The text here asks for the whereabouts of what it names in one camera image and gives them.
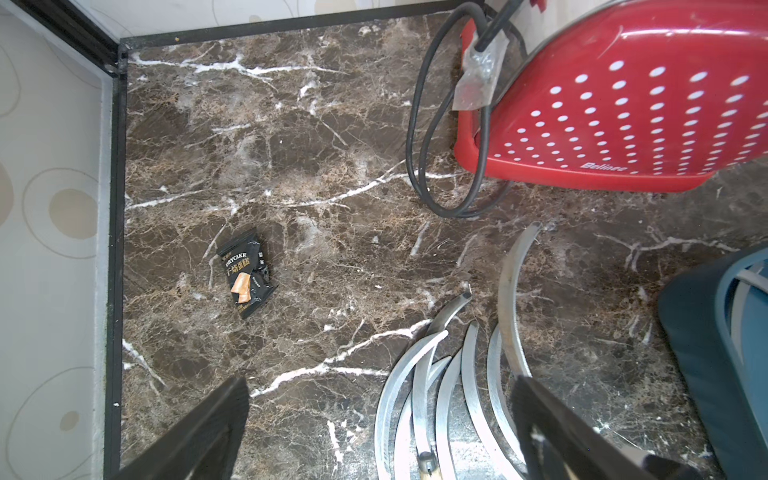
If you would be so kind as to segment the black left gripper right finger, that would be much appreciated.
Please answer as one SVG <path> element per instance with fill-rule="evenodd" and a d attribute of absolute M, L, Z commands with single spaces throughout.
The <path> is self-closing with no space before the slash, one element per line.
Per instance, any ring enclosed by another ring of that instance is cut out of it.
<path fill-rule="evenodd" d="M 700 479 L 694 467 L 640 452 L 633 457 L 596 433 L 537 380 L 521 376 L 511 408 L 531 479 Z"/>

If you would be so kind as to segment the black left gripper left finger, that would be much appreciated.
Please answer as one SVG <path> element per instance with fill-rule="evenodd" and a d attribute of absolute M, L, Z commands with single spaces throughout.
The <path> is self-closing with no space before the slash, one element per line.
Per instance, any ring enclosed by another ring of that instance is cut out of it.
<path fill-rule="evenodd" d="M 248 412 L 246 380 L 231 377 L 114 477 L 230 479 Z"/>

